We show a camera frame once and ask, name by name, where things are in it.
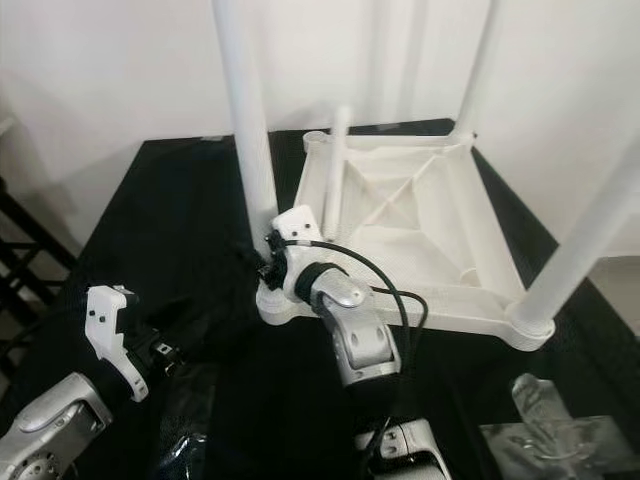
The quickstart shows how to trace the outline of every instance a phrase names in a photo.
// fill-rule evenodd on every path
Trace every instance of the white cylindrical rod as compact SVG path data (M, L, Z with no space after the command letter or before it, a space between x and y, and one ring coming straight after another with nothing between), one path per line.
M500 40L500 23L504 13L504 0L489 0L489 10L484 23L476 58L471 68L460 112L451 135L472 135L477 127L478 112L487 94L491 79L493 57Z
M628 218L640 187L640 140L622 161L555 251L524 298L509 309L516 328L542 334Z
M336 110L333 126L331 127L331 141L333 144L331 146L331 163L327 176L324 219L322 222L322 235L329 242L333 242L337 238L340 225L344 162L350 123L351 109L347 106L339 107Z
M243 22L241 0L213 0L224 75L235 133L244 198L253 247L269 258L264 241L271 220L278 215L276 189L262 106L258 69L249 29Z

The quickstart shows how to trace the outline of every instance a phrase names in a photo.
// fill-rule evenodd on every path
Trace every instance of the black tablecloth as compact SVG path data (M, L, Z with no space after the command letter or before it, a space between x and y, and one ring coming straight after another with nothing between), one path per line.
M384 134L445 134L447 120ZM376 128L353 129L378 133ZM301 131L270 134L280 210L293 203L304 152ZM530 284L557 244L476 152L509 248ZM222 365L209 427L207 478L349 478L358 422L317 320L261 322L231 138L145 142L71 273L54 311L2 401L0 432L26 403L71 371L100 376L83 337L87 286L124 284L151 312L181 295L216 323L206 359ZM640 450L640 348L598 291L584 282L539 351L497 338L428 331L418 351L417 396L456 479L499 478L478 425L519 421L509 384L531 372L552 379L574 417L611 415ZM166 385L128 404L77 462L81 478L146 478L155 461Z

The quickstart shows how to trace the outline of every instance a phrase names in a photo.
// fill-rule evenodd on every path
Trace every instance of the black cloth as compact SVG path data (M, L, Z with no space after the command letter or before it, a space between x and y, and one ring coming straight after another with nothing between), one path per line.
M447 120L384 134L446 134ZM352 130L380 133L375 127ZM304 152L301 131L270 134L280 210L293 203ZM475 152L487 192L525 284L557 244ZM221 364L207 444L207 478L350 478L361 419L341 387L320 322L281 327L259 320L246 253L246 211L233 141L145 142L87 243L0 406L0 431L35 396L71 371L107 368L83 336L88 285L124 284L149 313L188 295L212 318L201 360ZM584 282L537 352L501 340L427 331L416 394L455 479L500 478L478 425L515 422L510 382L524 372L552 379L574 417L611 415L640 450L640 347L598 291ZM156 461L167 385L116 422L77 462L81 478L146 478Z

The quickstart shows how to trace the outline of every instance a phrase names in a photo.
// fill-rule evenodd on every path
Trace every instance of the black table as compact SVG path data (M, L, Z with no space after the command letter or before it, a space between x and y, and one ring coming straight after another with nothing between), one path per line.
M442 135L449 120L412 122L384 134ZM362 127L354 133L378 133ZM270 134L280 210L292 206L302 131ZM477 153L476 161L526 285L557 246ZM317 320L270 327L255 311L255 274L235 147L199 139L145 142L106 209L2 401L0 431L71 371L105 368L83 337L88 285L124 284L143 311L191 295L217 323L202 361L222 365L209 425L208 478L348 478L357 419L341 388L328 335ZM428 331L418 352L417 396L456 479L499 478L478 429L517 422L509 384L531 372L552 379L574 417L611 415L640 451L640 347L585 281L539 351L497 338ZM155 461L168 387L129 404L77 462L81 478L145 478Z

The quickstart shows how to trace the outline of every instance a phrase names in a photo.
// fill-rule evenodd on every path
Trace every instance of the white wall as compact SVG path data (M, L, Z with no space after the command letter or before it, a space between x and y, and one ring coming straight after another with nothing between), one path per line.
M248 3L271 129L326 126L340 102L358 123L455 117L487 6ZM562 239L638 132L640 2L509 3L478 143ZM17 119L0 173L72 249L142 140L230 132L208 0L0 5L0 113ZM640 254L640 215L610 253Z

